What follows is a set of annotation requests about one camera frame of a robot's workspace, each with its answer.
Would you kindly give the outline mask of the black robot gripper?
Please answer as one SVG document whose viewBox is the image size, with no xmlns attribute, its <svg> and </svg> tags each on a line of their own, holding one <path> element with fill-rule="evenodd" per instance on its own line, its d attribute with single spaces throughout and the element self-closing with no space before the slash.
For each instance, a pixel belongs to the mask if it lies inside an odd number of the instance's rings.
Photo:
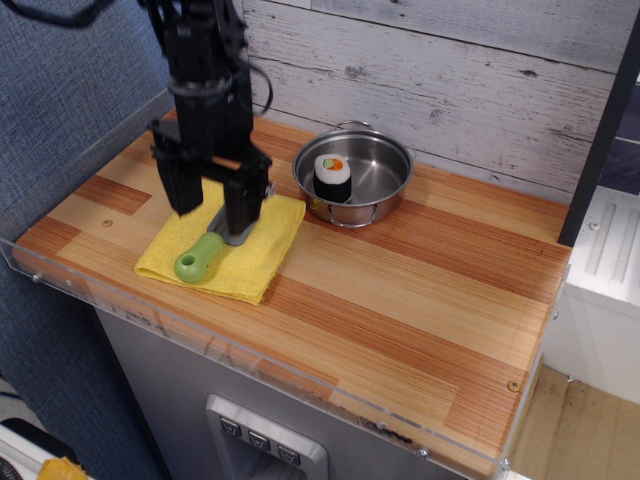
<svg viewBox="0 0 640 480">
<path fill-rule="evenodd" d="M 224 186 L 228 233 L 259 219 L 271 160 L 251 140 L 252 92 L 234 87 L 211 96 L 174 95 L 176 118 L 151 121 L 153 155 L 172 209 L 185 215 L 203 202 L 202 179 Z"/>
</svg>

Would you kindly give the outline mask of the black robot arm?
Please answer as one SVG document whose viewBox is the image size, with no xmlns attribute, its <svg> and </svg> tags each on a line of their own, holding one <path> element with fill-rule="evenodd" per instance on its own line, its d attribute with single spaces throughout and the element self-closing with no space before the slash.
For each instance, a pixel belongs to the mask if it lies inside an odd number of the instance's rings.
<svg viewBox="0 0 640 480">
<path fill-rule="evenodd" d="M 223 237 L 241 242 L 270 192 L 270 158 L 251 141 L 251 74 L 245 22 L 230 1 L 148 1 L 151 25 L 169 66 L 174 121 L 154 120 L 153 155 L 173 210 L 203 202 L 202 180 L 223 186 L 214 218 Z"/>
</svg>

